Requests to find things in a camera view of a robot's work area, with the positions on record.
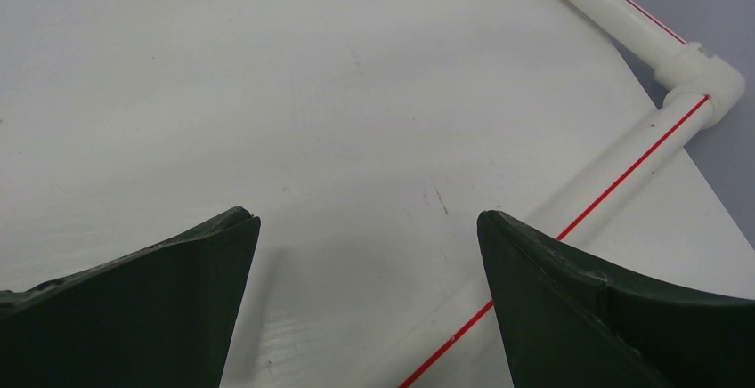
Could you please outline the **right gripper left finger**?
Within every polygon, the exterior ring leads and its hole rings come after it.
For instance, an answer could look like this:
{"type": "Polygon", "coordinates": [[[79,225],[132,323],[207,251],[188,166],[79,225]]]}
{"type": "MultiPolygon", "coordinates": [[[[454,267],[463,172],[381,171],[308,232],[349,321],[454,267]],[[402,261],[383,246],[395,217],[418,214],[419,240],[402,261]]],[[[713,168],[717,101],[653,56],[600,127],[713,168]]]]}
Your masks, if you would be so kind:
{"type": "Polygon", "coordinates": [[[218,386],[260,229],[236,206],[110,262],[3,291],[2,386],[218,386]]]}

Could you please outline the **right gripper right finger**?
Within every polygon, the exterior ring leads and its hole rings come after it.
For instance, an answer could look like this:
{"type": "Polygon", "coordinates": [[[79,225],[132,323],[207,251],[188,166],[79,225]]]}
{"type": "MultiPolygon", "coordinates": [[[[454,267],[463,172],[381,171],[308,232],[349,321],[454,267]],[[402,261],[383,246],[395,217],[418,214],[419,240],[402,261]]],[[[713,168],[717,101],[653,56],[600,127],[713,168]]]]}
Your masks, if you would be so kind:
{"type": "Polygon", "coordinates": [[[502,212],[476,226],[515,386],[753,386],[752,300],[648,277],[502,212]]]}

